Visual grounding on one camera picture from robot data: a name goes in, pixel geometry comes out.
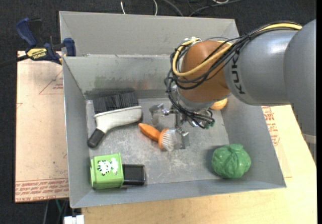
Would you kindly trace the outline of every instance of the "black eraser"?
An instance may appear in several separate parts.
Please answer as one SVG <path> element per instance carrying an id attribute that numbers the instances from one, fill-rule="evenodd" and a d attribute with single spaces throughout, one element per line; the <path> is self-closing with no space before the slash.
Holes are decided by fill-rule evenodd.
<path id="1" fill-rule="evenodd" d="M 145 166 L 142 164 L 122 164 L 123 186 L 137 186 L 145 183 Z"/>

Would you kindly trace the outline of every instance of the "green cabbage toy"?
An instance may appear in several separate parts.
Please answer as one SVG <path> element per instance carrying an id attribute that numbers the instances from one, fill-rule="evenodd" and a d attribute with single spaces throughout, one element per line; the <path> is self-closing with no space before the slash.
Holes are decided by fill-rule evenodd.
<path id="1" fill-rule="evenodd" d="M 225 179 L 240 178 L 251 166 L 251 158 L 239 143 L 224 145 L 213 152 L 211 166 Z"/>

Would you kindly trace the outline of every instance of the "scrub brush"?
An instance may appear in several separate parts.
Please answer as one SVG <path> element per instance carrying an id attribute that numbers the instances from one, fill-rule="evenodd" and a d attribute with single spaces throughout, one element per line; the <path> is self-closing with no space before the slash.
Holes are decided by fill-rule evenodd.
<path id="1" fill-rule="evenodd" d="M 96 129 L 87 144 L 97 147 L 105 134 L 114 127 L 137 122 L 142 117 L 142 108 L 134 92 L 119 93 L 93 99 Z"/>
<path id="2" fill-rule="evenodd" d="M 138 126 L 143 134 L 152 140 L 157 141 L 161 149 L 166 149 L 167 151 L 171 152 L 178 143 L 175 129 L 164 128 L 161 132 L 159 132 L 156 128 L 148 124 L 139 123 Z"/>

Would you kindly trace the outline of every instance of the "gray bin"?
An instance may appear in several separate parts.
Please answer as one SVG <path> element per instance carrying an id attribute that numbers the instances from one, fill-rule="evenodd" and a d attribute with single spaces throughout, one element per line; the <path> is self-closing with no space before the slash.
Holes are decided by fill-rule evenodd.
<path id="1" fill-rule="evenodd" d="M 151 124 L 150 106 L 170 106 L 164 85 L 169 54 L 192 36 L 237 37 L 234 20 L 60 12 L 60 28 L 62 40 L 72 38 L 77 51 L 76 57 L 63 60 L 72 208 L 285 187 L 261 107 L 233 96 L 223 110 L 214 112 L 213 128 L 184 125 L 190 134 L 190 146 L 184 150 L 160 150 L 137 124 L 113 129 L 96 149 L 87 146 L 86 100 L 92 94 L 135 89 L 142 121 Z M 161 118 L 160 124 L 173 127 L 173 116 Z M 241 143 L 252 159 L 249 171 L 237 180 L 221 179 L 211 169 L 213 151 L 228 143 Z M 89 159 L 117 152 L 123 163 L 145 165 L 146 184 L 94 190 L 89 183 Z"/>

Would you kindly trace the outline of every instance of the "black carpet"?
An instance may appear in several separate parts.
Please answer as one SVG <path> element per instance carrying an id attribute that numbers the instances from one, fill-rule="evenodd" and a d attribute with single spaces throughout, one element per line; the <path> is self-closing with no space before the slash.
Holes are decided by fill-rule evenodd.
<path id="1" fill-rule="evenodd" d="M 49 40 L 52 36 L 54 43 L 58 43 L 59 11 L 122 14 L 121 1 L 125 3 L 127 14 L 153 15 L 152 0 L 0 0 L 0 62 L 15 58 L 17 50 L 26 49 L 27 44 L 15 30 L 15 24 L 22 18 L 42 18 L 44 39 Z M 192 13 L 192 8 L 196 10 L 213 4 L 210 0 L 190 5 L 186 0 L 170 1 L 185 16 Z M 158 15 L 178 15 L 167 3 L 161 0 L 157 3 Z M 206 9 L 193 17 L 235 19 L 239 33 L 244 34 L 275 21 L 304 25 L 316 18 L 316 0 L 243 0 Z M 16 71 L 15 64 L 0 68 L 0 223 L 42 223 L 46 202 L 14 203 Z M 50 202 L 48 209 L 48 223 L 56 223 L 55 204 Z"/>

